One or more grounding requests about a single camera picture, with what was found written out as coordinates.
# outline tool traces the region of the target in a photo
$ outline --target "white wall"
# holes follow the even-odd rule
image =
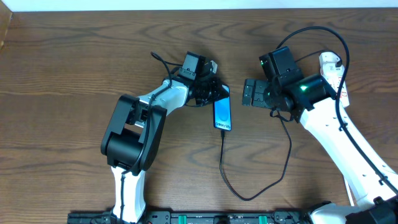
[[[398,0],[2,0],[13,12],[398,7]]]

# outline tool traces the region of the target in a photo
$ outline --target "blue screen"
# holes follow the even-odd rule
[[[229,92],[228,86],[223,85],[223,88]],[[214,127],[231,130],[231,108],[229,97],[214,102]]]

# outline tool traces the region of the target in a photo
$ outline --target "wood grain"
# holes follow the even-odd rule
[[[0,1],[0,50],[4,44],[4,39],[6,38],[8,25],[10,24],[12,12],[8,7]]]
[[[114,205],[100,142],[119,96],[148,93],[166,76],[151,50],[173,62],[183,62],[188,50],[216,60],[232,101],[225,172],[241,194],[255,194],[279,178],[289,142],[267,110],[241,106],[244,80],[265,78],[258,56],[312,25],[346,39],[348,113],[398,170],[398,9],[15,13],[0,55],[0,222],[65,223],[71,211]],[[343,55],[325,32],[287,44],[297,58],[325,47]],[[300,66],[307,75],[319,69],[316,57]],[[295,123],[287,125],[293,151],[285,179],[252,202],[239,201],[220,177],[211,111],[182,108],[168,116],[147,173],[148,205],[255,211],[348,204],[339,170]]]

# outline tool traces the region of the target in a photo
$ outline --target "wooden surface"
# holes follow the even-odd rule
[[[0,55],[0,222],[64,223],[71,211],[114,205],[114,179],[100,142],[123,93],[143,95],[166,76],[149,52],[183,62],[190,50],[215,59],[231,87],[233,131],[225,173],[249,197],[277,180],[289,142],[269,111],[241,105],[246,78],[265,78],[258,56],[291,32],[328,26],[347,41],[348,113],[398,170],[398,10],[311,9],[15,13]],[[335,37],[309,31],[287,44],[296,58]],[[300,62],[318,72],[316,57]],[[289,123],[292,157],[285,179],[252,202],[239,201],[220,177],[220,132],[212,108],[167,117],[146,178],[148,205],[174,210],[269,210],[323,200],[347,205],[343,178],[321,145]]]
[[[3,46],[4,38],[6,38],[7,28],[11,20],[12,12],[0,0],[0,50]]]

